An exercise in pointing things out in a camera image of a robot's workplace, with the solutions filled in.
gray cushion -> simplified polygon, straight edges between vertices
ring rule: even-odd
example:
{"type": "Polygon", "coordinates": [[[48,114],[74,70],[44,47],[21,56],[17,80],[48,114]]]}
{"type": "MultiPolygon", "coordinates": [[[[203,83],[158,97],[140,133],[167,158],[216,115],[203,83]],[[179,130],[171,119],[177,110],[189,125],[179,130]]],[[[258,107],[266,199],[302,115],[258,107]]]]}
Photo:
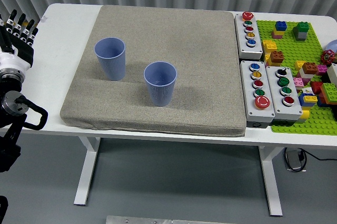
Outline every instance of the gray cushion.
{"type": "Polygon", "coordinates": [[[238,58],[229,12],[103,6],[61,118],[70,126],[90,129],[243,136],[238,58]],[[94,53],[94,45],[104,37],[118,37],[126,44],[126,76],[117,82],[106,78],[94,53]],[[159,60],[178,71],[166,107],[152,105],[143,78],[144,68],[159,60]]]}

cup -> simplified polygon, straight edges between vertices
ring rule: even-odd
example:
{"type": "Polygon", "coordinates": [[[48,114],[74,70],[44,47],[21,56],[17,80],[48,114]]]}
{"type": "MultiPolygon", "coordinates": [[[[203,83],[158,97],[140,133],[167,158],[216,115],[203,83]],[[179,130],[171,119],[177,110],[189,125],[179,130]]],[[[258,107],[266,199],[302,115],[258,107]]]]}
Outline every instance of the cup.
{"type": "Polygon", "coordinates": [[[125,43],[116,37],[98,41],[94,47],[98,61],[110,80],[121,80],[125,76],[125,43]]]}
{"type": "Polygon", "coordinates": [[[144,79],[154,105],[164,107],[171,102],[177,79],[173,65],[163,61],[151,63],[144,70],[144,79]]]}

brown lego brick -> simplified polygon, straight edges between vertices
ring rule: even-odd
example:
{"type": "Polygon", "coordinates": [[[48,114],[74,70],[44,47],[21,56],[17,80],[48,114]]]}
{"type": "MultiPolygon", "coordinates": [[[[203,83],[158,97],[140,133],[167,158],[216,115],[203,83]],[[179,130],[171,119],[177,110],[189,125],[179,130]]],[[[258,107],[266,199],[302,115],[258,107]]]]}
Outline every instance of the brown lego brick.
{"type": "Polygon", "coordinates": [[[315,63],[304,63],[303,66],[304,74],[316,74],[318,71],[317,65],[315,63]]]}
{"type": "Polygon", "coordinates": [[[270,59],[273,63],[282,63],[284,60],[284,56],[282,51],[273,51],[270,53],[270,59]]]}

robotic arm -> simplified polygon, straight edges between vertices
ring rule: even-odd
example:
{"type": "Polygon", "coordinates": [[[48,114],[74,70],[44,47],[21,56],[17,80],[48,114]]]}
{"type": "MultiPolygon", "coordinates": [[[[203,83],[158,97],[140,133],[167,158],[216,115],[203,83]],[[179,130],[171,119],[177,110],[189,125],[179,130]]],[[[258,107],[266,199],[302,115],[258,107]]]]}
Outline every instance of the robotic arm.
{"type": "MultiPolygon", "coordinates": [[[[5,136],[0,136],[0,172],[9,171],[21,155],[21,147],[16,142],[22,128],[40,130],[48,118],[45,109],[36,106],[20,93],[26,71],[33,66],[32,46],[38,29],[34,28],[29,35],[34,25],[34,20],[31,20],[21,32],[25,14],[20,16],[13,28],[15,16],[16,10],[13,10],[7,23],[4,24],[0,15],[0,128],[11,125],[5,136]],[[29,108],[41,114],[38,125],[26,122],[26,112],[29,108]]],[[[0,196],[0,223],[7,207],[6,197],[0,196]]]]}

green lego baseplate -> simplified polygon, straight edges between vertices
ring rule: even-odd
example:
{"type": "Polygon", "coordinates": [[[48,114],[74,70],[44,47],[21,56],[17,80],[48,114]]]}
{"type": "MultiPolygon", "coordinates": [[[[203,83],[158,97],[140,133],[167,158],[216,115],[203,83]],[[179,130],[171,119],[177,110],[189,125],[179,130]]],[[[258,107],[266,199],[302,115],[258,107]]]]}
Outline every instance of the green lego baseplate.
{"type": "MultiPolygon", "coordinates": [[[[292,29],[298,22],[286,22],[287,29],[282,39],[273,39],[272,31],[276,21],[257,21],[261,40],[272,40],[276,42],[277,51],[282,51],[284,61],[281,66],[291,68],[293,77],[298,70],[295,69],[297,60],[304,60],[319,65],[323,49],[316,34],[309,23],[309,31],[305,41],[296,41],[292,29]]],[[[321,81],[321,76],[314,76],[312,81],[321,81]]],[[[337,135],[337,122],[333,117],[331,108],[314,105],[310,110],[309,118],[301,124],[293,126],[271,126],[275,133],[293,133],[310,135],[337,135]]]]}

